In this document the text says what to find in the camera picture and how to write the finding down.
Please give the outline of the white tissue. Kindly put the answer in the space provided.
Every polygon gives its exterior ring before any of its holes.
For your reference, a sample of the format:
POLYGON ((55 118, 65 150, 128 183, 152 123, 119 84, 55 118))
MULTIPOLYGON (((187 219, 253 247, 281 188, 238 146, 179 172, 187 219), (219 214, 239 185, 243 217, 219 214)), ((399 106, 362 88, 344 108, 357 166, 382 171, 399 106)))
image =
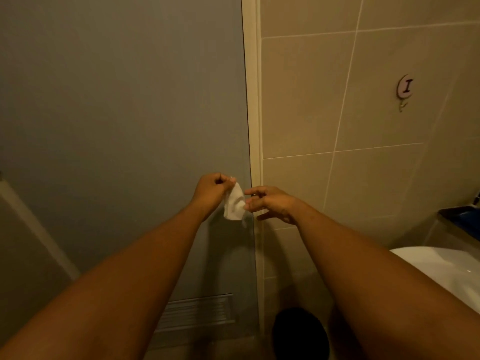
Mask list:
POLYGON ((242 221, 245 215, 245 197, 239 183, 224 195, 224 218, 229 221, 242 221))

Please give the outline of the person's left forearm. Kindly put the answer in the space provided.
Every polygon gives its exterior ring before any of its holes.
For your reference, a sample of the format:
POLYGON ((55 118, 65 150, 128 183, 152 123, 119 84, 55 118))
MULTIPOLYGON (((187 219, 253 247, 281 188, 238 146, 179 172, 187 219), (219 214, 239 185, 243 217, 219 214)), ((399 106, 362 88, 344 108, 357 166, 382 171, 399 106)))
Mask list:
POLYGON ((193 200, 84 274, 0 349, 0 360, 140 360, 218 205, 193 200))

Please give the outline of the door vent grille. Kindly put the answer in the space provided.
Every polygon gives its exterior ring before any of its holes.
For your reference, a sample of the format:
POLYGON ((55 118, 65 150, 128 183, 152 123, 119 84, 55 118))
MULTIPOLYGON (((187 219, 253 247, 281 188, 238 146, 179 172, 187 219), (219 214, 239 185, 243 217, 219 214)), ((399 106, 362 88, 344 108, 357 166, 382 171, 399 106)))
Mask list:
POLYGON ((235 322, 233 294, 205 296, 168 302, 154 332, 181 331, 235 322))

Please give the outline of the round wall hook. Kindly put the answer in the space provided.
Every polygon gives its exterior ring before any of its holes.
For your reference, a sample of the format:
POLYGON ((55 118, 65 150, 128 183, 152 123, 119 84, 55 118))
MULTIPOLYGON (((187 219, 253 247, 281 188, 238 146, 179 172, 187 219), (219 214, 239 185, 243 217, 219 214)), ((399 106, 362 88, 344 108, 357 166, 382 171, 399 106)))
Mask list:
POLYGON ((399 100, 399 112, 402 113, 404 108, 408 105, 409 99, 412 96, 413 92, 411 90, 411 84, 413 83, 414 78, 410 74, 405 74, 398 81, 396 88, 396 96, 399 100))

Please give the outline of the grey door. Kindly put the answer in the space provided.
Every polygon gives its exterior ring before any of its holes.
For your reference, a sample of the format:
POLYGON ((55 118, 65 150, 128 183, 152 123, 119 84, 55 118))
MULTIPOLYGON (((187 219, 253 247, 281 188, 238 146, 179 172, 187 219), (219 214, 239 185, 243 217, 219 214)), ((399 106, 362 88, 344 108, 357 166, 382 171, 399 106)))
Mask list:
POLYGON ((242 0, 0 0, 0 346, 219 172, 251 183, 242 0))

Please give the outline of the dark countertop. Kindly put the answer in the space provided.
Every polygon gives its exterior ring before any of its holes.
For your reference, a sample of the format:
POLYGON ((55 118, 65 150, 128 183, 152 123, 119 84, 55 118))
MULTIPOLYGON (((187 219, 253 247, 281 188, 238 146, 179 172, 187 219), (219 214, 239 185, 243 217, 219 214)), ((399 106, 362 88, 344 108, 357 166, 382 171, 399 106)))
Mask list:
POLYGON ((470 205, 441 209, 438 214, 480 242, 480 191, 470 205))

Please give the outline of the black trash bin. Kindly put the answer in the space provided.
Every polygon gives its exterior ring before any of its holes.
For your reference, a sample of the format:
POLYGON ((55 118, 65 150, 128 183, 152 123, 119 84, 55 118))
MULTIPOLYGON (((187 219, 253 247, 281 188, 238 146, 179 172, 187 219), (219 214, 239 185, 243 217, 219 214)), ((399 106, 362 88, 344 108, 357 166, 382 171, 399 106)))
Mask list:
POLYGON ((330 345, 321 321, 301 307, 281 310, 273 322, 275 360, 329 360, 330 345))

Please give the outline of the person's left hand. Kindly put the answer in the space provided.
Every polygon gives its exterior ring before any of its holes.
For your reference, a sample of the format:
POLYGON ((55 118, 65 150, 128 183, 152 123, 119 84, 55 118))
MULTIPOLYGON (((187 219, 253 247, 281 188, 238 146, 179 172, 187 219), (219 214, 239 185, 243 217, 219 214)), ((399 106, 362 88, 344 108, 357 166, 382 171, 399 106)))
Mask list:
POLYGON ((195 210, 202 222, 218 208, 227 192, 217 191, 214 188, 214 174, 210 173, 200 177, 189 203, 189 207, 195 210))

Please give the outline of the person's right hand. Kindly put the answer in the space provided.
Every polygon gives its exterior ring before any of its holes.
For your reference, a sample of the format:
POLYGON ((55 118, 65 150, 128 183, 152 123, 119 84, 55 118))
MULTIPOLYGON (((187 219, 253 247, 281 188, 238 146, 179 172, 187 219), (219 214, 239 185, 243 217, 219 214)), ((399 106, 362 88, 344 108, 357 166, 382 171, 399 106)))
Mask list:
POLYGON ((245 190, 244 194, 249 196, 249 198, 245 200, 244 209, 246 211, 250 213, 262 211, 260 214, 267 211, 274 211, 279 215, 279 218, 275 219, 289 225, 297 224, 295 213, 300 202, 298 198, 274 186, 252 187, 245 190))

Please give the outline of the person's right forearm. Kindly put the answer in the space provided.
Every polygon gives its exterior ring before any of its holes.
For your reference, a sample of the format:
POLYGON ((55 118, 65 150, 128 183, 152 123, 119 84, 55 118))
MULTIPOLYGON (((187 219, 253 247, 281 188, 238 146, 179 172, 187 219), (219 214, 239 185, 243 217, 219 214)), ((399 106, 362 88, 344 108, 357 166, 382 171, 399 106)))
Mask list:
POLYGON ((480 360, 480 315, 420 270, 303 201, 285 211, 372 360, 480 360))

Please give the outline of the white sink basin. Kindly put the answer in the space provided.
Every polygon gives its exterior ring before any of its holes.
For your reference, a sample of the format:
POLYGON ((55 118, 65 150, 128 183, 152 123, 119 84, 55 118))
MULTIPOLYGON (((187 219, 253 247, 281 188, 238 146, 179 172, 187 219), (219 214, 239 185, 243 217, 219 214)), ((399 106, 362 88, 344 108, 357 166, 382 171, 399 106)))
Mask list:
POLYGON ((391 252, 480 315, 480 260, 467 252, 449 248, 404 247, 391 252))

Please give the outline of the cream door frame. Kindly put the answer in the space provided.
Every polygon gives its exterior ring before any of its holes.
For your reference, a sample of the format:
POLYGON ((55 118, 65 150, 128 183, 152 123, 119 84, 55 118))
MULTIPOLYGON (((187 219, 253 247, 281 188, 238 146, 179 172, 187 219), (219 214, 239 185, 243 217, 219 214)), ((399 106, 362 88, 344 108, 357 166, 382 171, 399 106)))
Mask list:
MULTIPOLYGON (((241 0, 247 92, 250 180, 263 184, 262 97, 261 97, 261 13, 260 0, 241 0)), ((266 335, 264 228, 253 216, 259 334, 266 335)))

